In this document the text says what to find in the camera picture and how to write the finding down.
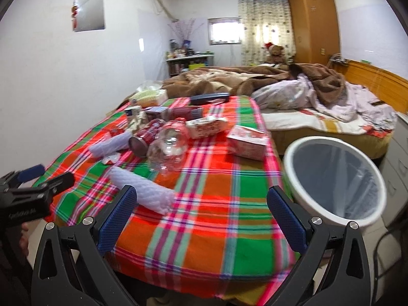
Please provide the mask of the person left hand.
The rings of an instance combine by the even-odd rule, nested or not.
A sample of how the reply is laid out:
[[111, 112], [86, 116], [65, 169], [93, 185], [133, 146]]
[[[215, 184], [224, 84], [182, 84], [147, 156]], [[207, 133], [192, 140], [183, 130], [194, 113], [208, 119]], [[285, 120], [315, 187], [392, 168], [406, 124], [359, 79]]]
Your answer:
[[20, 239], [19, 239], [19, 246], [21, 248], [22, 254], [27, 257], [29, 254], [29, 249], [28, 249], [28, 232], [29, 232], [29, 226], [28, 223], [25, 222], [21, 225], [21, 234], [20, 234]]

